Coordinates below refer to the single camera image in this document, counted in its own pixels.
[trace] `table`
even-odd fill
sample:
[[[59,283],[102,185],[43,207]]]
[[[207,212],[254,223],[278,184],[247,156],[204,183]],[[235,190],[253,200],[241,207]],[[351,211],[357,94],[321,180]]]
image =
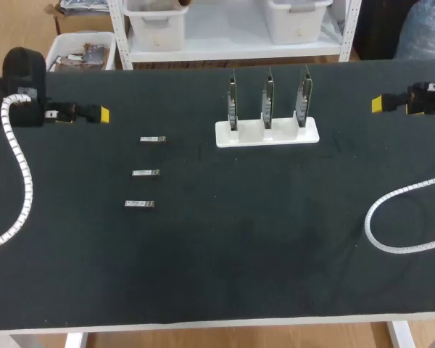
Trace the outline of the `table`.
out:
[[[292,114],[301,69],[272,67],[275,117]],[[103,104],[112,122],[16,129],[35,201],[0,247],[0,332],[435,318],[435,250],[386,254],[363,232],[382,194],[435,177],[435,116],[370,113],[381,93],[435,81],[435,62],[310,72],[320,142],[248,149],[215,145],[229,69],[49,74],[48,95]],[[241,119],[259,117],[267,73],[235,71]],[[162,176],[131,180],[141,169]],[[21,185],[0,129],[0,234]],[[396,246],[434,240],[435,186],[387,202],[373,230]]]

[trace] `white stand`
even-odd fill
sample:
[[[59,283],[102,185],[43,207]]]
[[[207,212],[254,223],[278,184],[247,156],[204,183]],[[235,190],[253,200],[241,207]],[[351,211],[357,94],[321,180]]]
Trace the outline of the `white stand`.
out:
[[[306,119],[306,127],[298,126],[295,114],[288,118],[273,118],[272,129],[265,129],[261,119],[239,120],[232,131],[228,121],[216,122],[217,147],[308,144],[319,142],[314,118]]]

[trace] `white storage bin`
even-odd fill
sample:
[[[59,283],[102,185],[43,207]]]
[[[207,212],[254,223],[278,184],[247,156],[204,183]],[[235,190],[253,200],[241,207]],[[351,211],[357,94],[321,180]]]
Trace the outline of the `white storage bin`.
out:
[[[143,0],[125,0],[124,15],[128,16],[135,39],[142,51],[180,51],[185,38],[184,16],[188,7],[171,11],[142,11]]]
[[[49,54],[46,56],[46,69],[48,70],[58,56],[66,57],[68,54],[84,53],[84,45],[103,45],[109,49],[107,66],[105,70],[115,70],[116,36],[108,32],[68,33],[55,38]]]
[[[301,44],[319,39],[326,7],[332,0],[262,0],[273,43]]]

